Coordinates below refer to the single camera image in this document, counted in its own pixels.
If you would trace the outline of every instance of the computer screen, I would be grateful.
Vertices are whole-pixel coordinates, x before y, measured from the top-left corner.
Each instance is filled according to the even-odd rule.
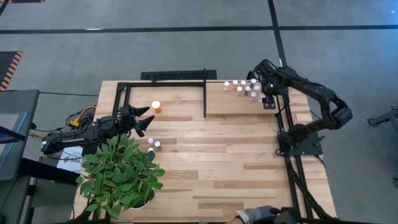
[[[25,139],[25,136],[17,133],[20,123],[20,114],[0,114],[0,154],[2,154],[7,143]]]

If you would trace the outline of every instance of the floor mat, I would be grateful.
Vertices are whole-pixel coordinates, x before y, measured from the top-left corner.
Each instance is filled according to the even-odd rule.
[[[0,91],[7,90],[22,52],[0,52]]]

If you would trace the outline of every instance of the orange cup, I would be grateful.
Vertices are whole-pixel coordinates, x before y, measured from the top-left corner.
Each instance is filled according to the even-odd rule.
[[[153,101],[152,102],[152,108],[155,109],[155,113],[162,112],[162,108],[160,107],[160,102],[159,101]]]

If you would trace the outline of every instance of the white pot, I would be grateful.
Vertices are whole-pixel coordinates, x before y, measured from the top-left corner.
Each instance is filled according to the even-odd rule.
[[[150,203],[150,200],[145,205],[143,205],[143,206],[141,206],[139,208],[130,208],[130,209],[133,209],[133,210],[142,209],[142,208],[145,208],[145,206],[147,206],[149,203]]]

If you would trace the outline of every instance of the yellow cable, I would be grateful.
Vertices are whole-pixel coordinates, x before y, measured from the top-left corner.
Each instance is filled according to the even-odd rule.
[[[88,107],[86,107],[86,109],[84,109],[80,114],[79,114],[79,116],[77,117],[77,118],[75,118],[73,121],[70,121],[69,122],[69,124],[70,125],[72,125],[72,126],[74,126],[74,127],[79,127],[79,125],[80,125],[80,118],[81,118],[81,116],[83,115],[83,113],[84,112],[86,112],[87,110],[89,110],[89,109],[95,109],[96,108],[96,106],[88,106]]]

